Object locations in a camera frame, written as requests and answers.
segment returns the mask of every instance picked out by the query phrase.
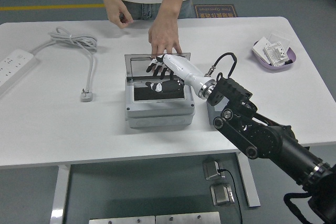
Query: gray floor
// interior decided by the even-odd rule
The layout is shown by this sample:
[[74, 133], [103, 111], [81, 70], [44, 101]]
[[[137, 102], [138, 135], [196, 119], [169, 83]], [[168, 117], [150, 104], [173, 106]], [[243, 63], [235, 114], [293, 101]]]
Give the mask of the gray floor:
[[[101, 0], [0, 0], [1, 7], [97, 3]], [[335, 0], [194, 0], [194, 4], [234, 4], [239, 17], [287, 18], [336, 98]], [[0, 24], [85, 19], [106, 19], [106, 13], [103, 8], [0, 11]], [[315, 146], [311, 151], [331, 165], [336, 163], [336, 145]], [[261, 207], [251, 209], [247, 207], [235, 155], [211, 157], [223, 160], [232, 171], [244, 223], [300, 223], [283, 204], [282, 197], [301, 188], [272, 162], [250, 161], [261, 202]], [[239, 223], [237, 204], [212, 206], [211, 182], [204, 179], [202, 170], [202, 162], [207, 158], [191, 156], [73, 166], [65, 223], [201, 211], [219, 211], [223, 224]], [[49, 223], [56, 177], [56, 167], [0, 170], [0, 223]], [[322, 223], [304, 200], [296, 202], [310, 221]]]

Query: person's arm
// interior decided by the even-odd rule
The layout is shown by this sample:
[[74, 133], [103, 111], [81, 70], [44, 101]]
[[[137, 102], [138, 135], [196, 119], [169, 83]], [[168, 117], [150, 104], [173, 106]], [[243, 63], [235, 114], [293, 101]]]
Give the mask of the person's arm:
[[119, 28], [125, 28], [133, 22], [131, 14], [128, 12], [122, 0], [103, 0], [109, 21], [116, 24]]
[[183, 0], [163, 0], [158, 15], [150, 28], [149, 43], [152, 44], [152, 54], [168, 54], [182, 52], [179, 43], [177, 18]]

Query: gray box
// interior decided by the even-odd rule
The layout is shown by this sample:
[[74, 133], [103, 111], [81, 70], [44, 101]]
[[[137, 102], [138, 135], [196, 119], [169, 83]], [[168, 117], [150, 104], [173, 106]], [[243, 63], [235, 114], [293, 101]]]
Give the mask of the gray box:
[[[190, 54], [175, 54], [190, 59]], [[131, 128], [188, 125], [195, 114], [195, 102], [191, 87], [184, 86], [183, 91], [174, 94], [159, 94], [145, 83], [163, 80], [146, 73], [151, 63], [151, 55], [125, 55], [127, 77], [125, 82], [125, 118]]]

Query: white cable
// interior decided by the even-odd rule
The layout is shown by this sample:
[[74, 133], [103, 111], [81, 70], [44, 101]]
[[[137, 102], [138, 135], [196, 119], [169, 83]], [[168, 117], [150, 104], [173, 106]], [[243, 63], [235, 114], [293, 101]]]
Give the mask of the white cable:
[[86, 90], [85, 90], [85, 93], [89, 93], [91, 74], [93, 69], [93, 55], [89, 50], [97, 51], [97, 39], [89, 34], [72, 35], [67, 30], [65, 30], [60, 26], [56, 27], [56, 32], [51, 32], [48, 34], [50, 35], [50, 40], [41, 44], [38, 47], [35, 47], [30, 51], [30, 53], [34, 54], [37, 51], [41, 50], [42, 48], [53, 45], [57, 42], [63, 42], [82, 48], [88, 54], [90, 60], [90, 69], [88, 73]]

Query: robotic arm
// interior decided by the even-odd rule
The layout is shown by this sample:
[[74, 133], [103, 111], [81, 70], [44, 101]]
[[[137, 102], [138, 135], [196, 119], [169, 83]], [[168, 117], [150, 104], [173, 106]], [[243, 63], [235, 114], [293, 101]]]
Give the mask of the robotic arm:
[[[223, 56], [225, 55], [231, 55], [236, 63], [233, 53]], [[193, 87], [198, 97], [207, 99], [211, 106], [217, 105], [226, 97], [229, 102], [221, 115], [214, 119], [215, 128], [248, 158], [272, 160], [298, 185], [302, 185], [303, 190], [307, 192], [305, 197], [311, 197], [308, 201], [310, 208], [325, 223], [336, 224], [336, 165], [331, 168], [301, 146], [295, 139], [291, 126], [280, 125], [257, 113], [257, 107], [249, 100], [252, 93], [229, 77], [235, 63], [227, 79], [221, 75], [215, 81], [211, 78], [211, 73], [218, 60], [206, 75], [180, 56], [158, 56], [156, 61], [161, 65], [165, 64], [184, 81], [184, 84]], [[179, 85], [182, 83], [181, 80], [168, 82], [177, 82]], [[148, 86], [155, 90], [155, 87], [149, 84]], [[302, 223], [309, 223], [300, 211], [295, 213], [293, 207], [289, 208]]]

